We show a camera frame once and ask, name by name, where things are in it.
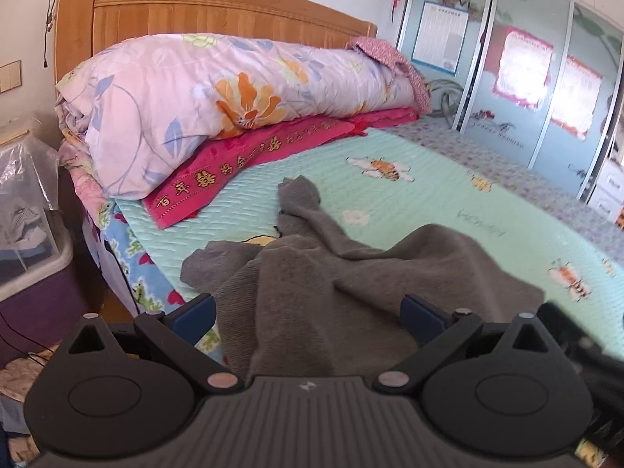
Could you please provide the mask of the grey knit trousers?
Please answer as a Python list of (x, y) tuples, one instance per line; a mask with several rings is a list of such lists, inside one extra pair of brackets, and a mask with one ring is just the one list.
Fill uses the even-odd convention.
[(417, 350), (400, 323), (406, 296), (508, 322), (544, 302), (472, 238), (428, 224), (388, 249), (350, 239), (305, 177), (278, 188), (279, 236), (266, 245), (211, 241), (181, 280), (217, 303), (224, 356), (255, 376), (376, 376)]

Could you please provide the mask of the mint green quilted bedspread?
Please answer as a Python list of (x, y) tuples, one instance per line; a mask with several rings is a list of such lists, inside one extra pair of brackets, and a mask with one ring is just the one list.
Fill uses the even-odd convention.
[(196, 216), (166, 229), (119, 201), (134, 237), (184, 298), (184, 259), (213, 240), (275, 234), (277, 188), (304, 176), (348, 236), (386, 249), (426, 224), (467, 234), (508, 273), (542, 289), (604, 349), (623, 352), (623, 234), (572, 195), (465, 137), (423, 126), (248, 168)]

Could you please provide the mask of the clear plastic storage box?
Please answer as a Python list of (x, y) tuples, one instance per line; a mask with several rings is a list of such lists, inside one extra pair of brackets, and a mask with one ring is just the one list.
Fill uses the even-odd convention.
[(1, 128), (1, 299), (68, 267), (73, 245), (59, 213), (59, 156), (25, 116)]

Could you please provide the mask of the magenta embroidered pillow cover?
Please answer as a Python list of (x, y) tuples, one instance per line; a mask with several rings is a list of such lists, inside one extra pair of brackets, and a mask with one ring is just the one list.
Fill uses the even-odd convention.
[(416, 122), (412, 108), (373, 111), (333, 119), (310, 116), (263, 127), (225, 140), (208, 140), (156, 188), (143, 205), (159, 229), (196, 215), (242, 170), (276, 162), (333, 140), (364, 136), (369, 128)]

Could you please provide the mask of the white drawer cabinet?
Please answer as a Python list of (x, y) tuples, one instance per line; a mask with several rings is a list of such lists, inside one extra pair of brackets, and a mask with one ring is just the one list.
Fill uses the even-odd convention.
[(624, 174), (617, 162), (603, 163), (594, 183), (588, 206), (603, 216), (609, 223), (623, 227)]

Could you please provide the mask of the floral rolled duvet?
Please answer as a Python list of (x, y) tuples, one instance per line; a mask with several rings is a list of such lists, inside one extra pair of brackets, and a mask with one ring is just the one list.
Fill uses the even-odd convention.
[(62, 133), (85, 148), (104, 193), (126, 200), (146, 198), (205, 140), (315, 115), (421, 114), (406, 77), (346, 46), (218, 34), (125, 40), (56, 91)]

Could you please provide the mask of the red patterned cloth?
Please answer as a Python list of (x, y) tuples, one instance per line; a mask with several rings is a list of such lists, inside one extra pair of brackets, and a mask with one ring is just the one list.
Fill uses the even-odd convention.
[(383, 64), (394, 74), (406, 77), (413, 88), (415, 107), (421, 114), (431, 114), (431, 90), (422, 74), (411, 62), (391, 44), (376, 37), (354, 37), (347, 44), (346, 49), (358, 51), (379, 64)]

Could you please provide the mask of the sliding door wardrobe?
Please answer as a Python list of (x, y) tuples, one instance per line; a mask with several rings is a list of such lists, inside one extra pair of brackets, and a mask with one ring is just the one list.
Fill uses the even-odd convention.
[(446, 127), (586, 198), (623, 76), (623, 0), (407, 0), (398, 46)]

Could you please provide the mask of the wooden headboard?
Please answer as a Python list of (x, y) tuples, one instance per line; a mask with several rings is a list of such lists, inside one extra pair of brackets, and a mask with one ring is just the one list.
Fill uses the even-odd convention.
[(217, 33), (336, 49), (375, 24), (309, 0), (58, 0), (57, 79), (123, 40), (154, 34)]

